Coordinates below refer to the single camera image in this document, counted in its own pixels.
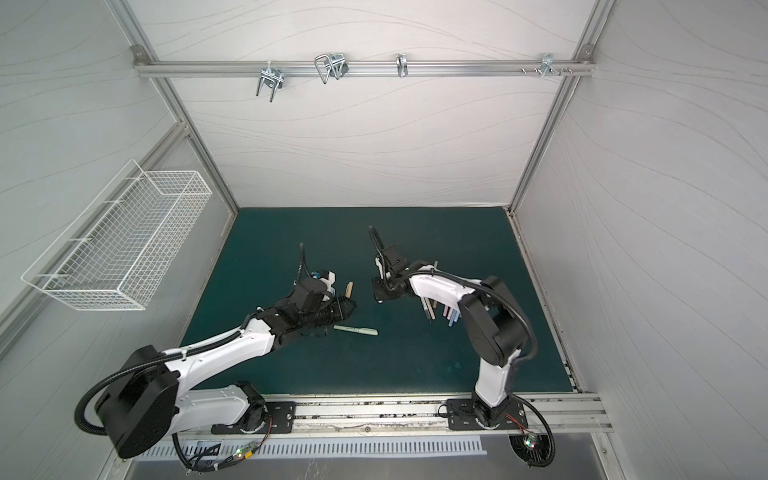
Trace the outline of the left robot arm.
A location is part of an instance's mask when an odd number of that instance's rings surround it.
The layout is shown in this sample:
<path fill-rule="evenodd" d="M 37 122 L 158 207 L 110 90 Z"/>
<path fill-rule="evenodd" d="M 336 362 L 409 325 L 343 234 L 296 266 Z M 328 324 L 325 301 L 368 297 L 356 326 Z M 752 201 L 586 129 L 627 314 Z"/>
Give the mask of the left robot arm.
<path fill-rule="evenodd" d="M 81 431 L 110 439 L 119 457 L 136 457 L 167 435 L 249 423 L 260 395 L 247 382 L 202 390 L 200 384 L 248 360 L 274 353 L 311 330 L 348 319 L 357 307 L 325 278 L 304 278 L 290 293 L 243 323 L 165 351 L 135 350 L 122 368 L 90 387 L 73 418 Z"/>

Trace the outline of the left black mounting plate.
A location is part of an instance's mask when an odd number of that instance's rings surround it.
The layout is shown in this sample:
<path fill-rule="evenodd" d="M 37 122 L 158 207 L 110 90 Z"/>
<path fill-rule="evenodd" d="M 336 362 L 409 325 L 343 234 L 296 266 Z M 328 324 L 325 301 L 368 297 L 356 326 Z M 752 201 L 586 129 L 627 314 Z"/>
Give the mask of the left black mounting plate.
<path fill-rule="evenodd" d="M 270 430 L 273 434 L 288 434 L 293 430 L 297 404 L 291 401 L 266 402 L 250 407 L 235 424 L 216 424 L 214 435 L 255 435 Z"/>

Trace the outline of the yellow beige pen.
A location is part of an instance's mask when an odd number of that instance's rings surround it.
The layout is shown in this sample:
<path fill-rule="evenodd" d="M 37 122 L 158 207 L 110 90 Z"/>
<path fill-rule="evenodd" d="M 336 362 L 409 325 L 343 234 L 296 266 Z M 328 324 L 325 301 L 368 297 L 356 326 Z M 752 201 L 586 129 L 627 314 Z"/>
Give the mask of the yellow beige pen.
<path fill-rule="evenodd" d="M 431 303 L 426 298 L 421 298 L 421 303 L 426 315 L 426 318 L 432 322 L 435 320 L 434 312 Z"/>

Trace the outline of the metal U-bolt clamp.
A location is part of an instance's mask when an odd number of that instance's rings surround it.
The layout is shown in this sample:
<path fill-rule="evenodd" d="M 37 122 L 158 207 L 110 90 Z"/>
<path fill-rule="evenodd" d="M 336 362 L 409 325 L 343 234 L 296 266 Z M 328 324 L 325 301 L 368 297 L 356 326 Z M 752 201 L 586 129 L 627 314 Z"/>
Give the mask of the metal U-bolt clamp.
<path fill-rule="evenodd" d="M 269 91 L 269 102 L 272 103 L 276 93 L 283 88 L 283 83 L 283 73 L 279 69 L 274 68 L 271 64 L 268 64 L 260 72 L 256 87 L 256 96 L 259 96 L 262 92 Z"/>

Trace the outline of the black mounting plate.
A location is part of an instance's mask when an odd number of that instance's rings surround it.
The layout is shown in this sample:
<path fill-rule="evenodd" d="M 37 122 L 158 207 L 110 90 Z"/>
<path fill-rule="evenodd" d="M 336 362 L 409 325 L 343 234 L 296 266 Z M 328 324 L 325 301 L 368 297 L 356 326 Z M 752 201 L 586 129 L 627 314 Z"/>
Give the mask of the black mounting plate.
<path fill-rule="evenodd" d="M 270 430 L 273 434 L 288 434 L 293 430 L 297 404 L 291 401 L 266 402 L 250 407 L 235 424 L 216 424 L 214 435 L 255 435 Z"/>
<path fill-rule="evenodd" d="M 437 415 L 447 420 L 451 431 L 528 430 L 523 405 L 509 397 L 493 407 L 476 396 L 447 399 L 438 407 Z"/>

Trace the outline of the metal hook bracket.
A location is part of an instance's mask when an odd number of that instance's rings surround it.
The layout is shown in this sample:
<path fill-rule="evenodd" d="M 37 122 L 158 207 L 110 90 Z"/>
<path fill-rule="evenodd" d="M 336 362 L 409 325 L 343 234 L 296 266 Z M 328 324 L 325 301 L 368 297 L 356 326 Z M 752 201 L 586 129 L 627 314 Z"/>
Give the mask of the metal hook bracket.
<path fill-rule="evenodd" d="M 559 67 L 555 64 L 554 56 L 550 53 L 545 54 L 540 61 L 540 64 L 532 69 L 521 68 L 520 72 L 523 75 L 530 76 L 536 75 L 540 78 L 543 77 L 563 77 L 569 76 L 573 73 L 571 68 Z"/>

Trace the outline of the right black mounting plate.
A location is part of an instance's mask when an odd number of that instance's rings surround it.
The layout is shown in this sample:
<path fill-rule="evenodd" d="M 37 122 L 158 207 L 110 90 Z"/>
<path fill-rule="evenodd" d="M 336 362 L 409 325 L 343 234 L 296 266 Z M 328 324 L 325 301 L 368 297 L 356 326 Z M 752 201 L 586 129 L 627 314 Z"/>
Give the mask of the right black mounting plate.
<path fill-rule="evenodd" d="M 451 431 L 528 430 L 523 405 L 509 397 L 493 407 L 476 396 L 447 399 L 438 407 L 437 415 L 447 420 Z"/>

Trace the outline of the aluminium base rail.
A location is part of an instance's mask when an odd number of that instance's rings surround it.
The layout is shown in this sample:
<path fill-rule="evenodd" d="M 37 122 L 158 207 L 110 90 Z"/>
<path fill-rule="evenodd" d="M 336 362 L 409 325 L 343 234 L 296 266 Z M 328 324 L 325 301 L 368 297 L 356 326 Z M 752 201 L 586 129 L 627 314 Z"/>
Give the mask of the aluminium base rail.
<path fill-rule="evenodd" d="M 297 404 L 293 430 L 287 436 L 424 436 L 520 435 L 524 432 L 610 433 L 613 425 L 598 395 L 590 393 L 528 394 L 520 402 L 528 430 L 451 431 L 437 409 L 460 394 L 431 395 L 267 395 L 266 402 Z M 194 390 L 182 397 L 170 430 L 179 436 L 212 434 L 216 424 L 232 425 L 247 406 L 242 391 L 231 388 Z"/>

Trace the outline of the green table mat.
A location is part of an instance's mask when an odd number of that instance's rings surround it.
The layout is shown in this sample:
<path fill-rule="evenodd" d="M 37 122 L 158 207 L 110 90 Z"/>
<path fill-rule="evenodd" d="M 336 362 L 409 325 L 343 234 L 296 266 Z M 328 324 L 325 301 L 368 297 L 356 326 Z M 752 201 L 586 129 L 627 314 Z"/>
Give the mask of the green table mat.
<path fill-rule="evenodd" d="M 242 323 L 285 297 L 300 262 L 354 282 L 357 308 L 345 326 L 303 335 L 277 352 L 205 382 L 212 389 L 248 382 L 263 394 L 468 393 L 479 359 L 462 323 L 430 322 L 419 300 L 377 303 L 378 270 L 369 229 L 409 260 L 449 273 L 503 280 L 530 319 L 539 351 L 518 370 L 522 392 L 569 392 L 568 377 L 505 211 L 491 208 L 280 208 L 239 212 L 184 336 L 193 343 Z"/>

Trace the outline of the light green pen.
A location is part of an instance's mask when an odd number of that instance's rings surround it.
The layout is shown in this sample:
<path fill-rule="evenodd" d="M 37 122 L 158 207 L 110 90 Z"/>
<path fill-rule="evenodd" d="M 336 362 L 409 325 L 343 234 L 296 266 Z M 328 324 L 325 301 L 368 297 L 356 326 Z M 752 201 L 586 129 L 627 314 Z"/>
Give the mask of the light green pen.
<path fill-rule="evenodd" d="M 366 328 L 366 327 L 353 327 L 353 326 L 345 326 L 345 325 L 334 325 L 334 330 L 337 331 L 343 331 L 347 333 L 354 333 L 354 334 L 360 334 L 360 335 L 366 335 L 366 336 L 378 336 L 379 332 L 376 329 L 373 328 Z"/>

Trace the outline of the small metal bracket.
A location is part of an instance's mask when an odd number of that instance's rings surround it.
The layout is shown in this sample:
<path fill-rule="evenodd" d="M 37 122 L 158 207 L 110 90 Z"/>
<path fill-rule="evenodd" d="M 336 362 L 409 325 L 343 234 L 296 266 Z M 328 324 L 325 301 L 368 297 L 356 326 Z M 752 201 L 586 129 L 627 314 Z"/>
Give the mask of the small metal bracket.
<path fill-rule="evenodd" d="M 407 57 L 403 53 L 398 53 L 395 57 L 396 70 L 399 78 L 405 78 L 408 76 L 408 61 Z"/>

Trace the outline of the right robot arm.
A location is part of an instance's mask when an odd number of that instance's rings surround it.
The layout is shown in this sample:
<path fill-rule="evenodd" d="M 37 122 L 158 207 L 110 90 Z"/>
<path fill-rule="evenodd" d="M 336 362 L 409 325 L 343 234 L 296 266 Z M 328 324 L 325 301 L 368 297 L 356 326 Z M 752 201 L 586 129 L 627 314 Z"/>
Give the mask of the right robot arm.
<path fill-rule="evenodd" d="M 496 276 L 463 278 L 421 261 L 410 262 L 378 239 L 373 244 L 378 302 L 412 296 L 435 301 L 459 317 L 480 358 L 473 415 L 481 427 L 497 427 L 513 397 L 513 372 L 539 350 L 532 324 L 509 288 Z"/>

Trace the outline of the aluminium crossbar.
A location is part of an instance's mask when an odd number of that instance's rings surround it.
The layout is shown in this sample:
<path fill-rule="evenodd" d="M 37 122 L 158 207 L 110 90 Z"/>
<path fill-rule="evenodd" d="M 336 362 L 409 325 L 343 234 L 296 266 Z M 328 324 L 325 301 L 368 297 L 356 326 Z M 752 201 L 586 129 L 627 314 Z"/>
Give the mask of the aluminium crossbar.
<path fill-rule="evenodd" d="M 414 60 L 408 61 L 405 78 L 440 77 L 515 77 L 526 76 L 521 68 L 532 69 L 540 64 L 534 60 Z M 135 65 L 144 78 L 257 78 L 268 64 L 279 69 L 285 78 L 319 78 L 314 61 L 158 61 Z M 399 78 L 395 59 L 347 60 L 346 78 Z M 594 62 L 555 60 L 559 67 L 571 68 L 569 76 L 589 76 L 596 69 Z"/>

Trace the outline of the metal U-bolt hook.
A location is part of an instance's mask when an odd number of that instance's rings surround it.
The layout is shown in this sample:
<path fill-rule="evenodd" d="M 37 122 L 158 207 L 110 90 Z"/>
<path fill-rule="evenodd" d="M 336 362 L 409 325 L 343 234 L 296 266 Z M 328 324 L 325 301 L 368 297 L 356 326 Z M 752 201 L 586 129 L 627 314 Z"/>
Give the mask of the metal U-bolt hook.
<path fill-rule="evenodd" d="M 323 84 L 327 84 L 330 79 L 340 80 L 349 71 L 347 60 L 341 53 L 318 55 L 313 64 Z"/>

